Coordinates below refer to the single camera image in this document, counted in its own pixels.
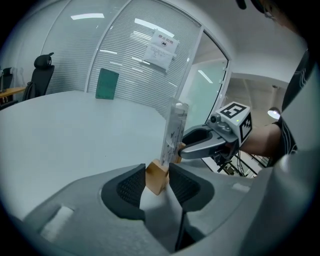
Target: white tabletop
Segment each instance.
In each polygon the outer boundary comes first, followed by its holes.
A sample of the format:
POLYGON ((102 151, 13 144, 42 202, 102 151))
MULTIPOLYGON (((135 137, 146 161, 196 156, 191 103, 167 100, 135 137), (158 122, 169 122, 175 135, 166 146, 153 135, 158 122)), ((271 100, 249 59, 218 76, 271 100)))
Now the white tabletop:
POLYGON ((23 219, 77 179, 159 158, 165 119, 152 107, 50 94, 0 111, 1 192, 23 219))

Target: glass wall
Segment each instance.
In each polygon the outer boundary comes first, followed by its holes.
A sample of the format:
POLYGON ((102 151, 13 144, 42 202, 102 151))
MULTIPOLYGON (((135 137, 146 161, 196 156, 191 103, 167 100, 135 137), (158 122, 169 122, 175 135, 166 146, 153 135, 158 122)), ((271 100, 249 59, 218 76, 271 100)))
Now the glass wall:
POLYGON ((47 94, 84 91, 90 63, 107 26, 127 0, 71 0, 53 24, 42 54, 54 53, 47 94))
POLYGON ((185 129, 204 124, 216 103, 228 60, 204 32, 190 72, 179 96, 189 105, 185 129))
POLYGON ((88 92, 95 93, 100 69, 119 73, 115 98, 155 108, 165 115, 194 53, 200 25, 177 9, 155 0, 132 0, 116 18, 99 48, 88 92), (168 71, 143 61, 158 29, 179 40, 168 71))

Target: printed sign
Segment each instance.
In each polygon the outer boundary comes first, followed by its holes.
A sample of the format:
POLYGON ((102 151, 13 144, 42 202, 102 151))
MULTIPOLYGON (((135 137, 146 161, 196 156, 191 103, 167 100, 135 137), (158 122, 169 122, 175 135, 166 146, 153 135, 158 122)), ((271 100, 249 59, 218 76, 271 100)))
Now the printed sign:
POLYGON ((167 72, 179 41, 167 34, 155 30, 144 53, 143 60, 155 64, 167 72))

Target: brown cardboard block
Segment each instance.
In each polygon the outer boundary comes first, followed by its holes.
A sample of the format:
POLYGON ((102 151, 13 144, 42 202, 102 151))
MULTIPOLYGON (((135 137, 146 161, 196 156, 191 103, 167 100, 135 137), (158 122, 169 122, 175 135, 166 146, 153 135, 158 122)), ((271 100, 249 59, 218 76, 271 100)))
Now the brown cardboard block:
POLYGON ((169 182, 169 168, 160 164, 158 159, 154 159, 145 169, 145 185, 154 194, 159 195, 169 182))

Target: green panel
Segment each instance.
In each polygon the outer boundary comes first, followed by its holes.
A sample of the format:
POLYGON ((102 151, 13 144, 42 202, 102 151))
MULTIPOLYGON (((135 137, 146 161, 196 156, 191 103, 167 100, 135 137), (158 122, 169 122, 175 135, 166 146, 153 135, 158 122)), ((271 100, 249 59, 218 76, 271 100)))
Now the green panel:
POLYGON ((95 91, 95 97, 97 99, 113 100, 115 97, 118 77, 118 73, 101 68, 95 91))

